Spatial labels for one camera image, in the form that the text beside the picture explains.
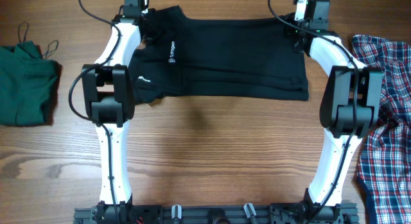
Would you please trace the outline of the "black polo shirt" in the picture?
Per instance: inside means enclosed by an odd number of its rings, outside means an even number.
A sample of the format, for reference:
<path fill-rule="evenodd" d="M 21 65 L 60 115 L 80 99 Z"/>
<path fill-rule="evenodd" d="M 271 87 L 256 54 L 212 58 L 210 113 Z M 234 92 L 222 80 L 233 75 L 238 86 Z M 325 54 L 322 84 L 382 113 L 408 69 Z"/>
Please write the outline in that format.
<path fill-rule="evenodd" d="M 179 6 L 157 10 L 166 33 L 132 55 L 135 102 L 238 96 L 306 101 L 304 56 L 292 51 L 283 18 L 197 20 Z"/>

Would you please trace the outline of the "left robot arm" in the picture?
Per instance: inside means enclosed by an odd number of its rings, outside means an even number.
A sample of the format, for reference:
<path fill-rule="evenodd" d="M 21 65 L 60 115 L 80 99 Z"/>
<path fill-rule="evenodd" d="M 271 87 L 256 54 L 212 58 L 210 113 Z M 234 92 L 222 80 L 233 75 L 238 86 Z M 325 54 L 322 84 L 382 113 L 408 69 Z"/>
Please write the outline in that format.
<path fill-rule="evenodd" d="M 132 206 L 127 169 L 127 135 L 135 99 L 129 74 L 134 50 L 141 43 L 141 19 L 146 10 L 124 7 L 109 21 L 111 35 L 95 63 L 83 66 L 83 96 L 87 118 L 96 126 L 100 144 L 102 213 L 121 214 Z"/>

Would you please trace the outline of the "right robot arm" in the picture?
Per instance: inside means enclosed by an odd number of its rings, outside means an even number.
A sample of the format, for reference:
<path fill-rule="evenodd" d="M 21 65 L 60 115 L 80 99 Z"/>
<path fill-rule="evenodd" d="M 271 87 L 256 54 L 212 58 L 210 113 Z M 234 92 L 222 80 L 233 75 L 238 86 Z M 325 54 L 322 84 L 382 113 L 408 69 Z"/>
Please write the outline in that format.
<path fill-rule="evenodd" d="M 377 122 L 383 72 L 350 54 L 325 20 L 306 17 L 287 25 L 298 33 L 299 51 L 328 76 L 319 112 L 324 145 L 301 203 L 307 218 L 325 220 L 337 213 L 353 153 Z"/>

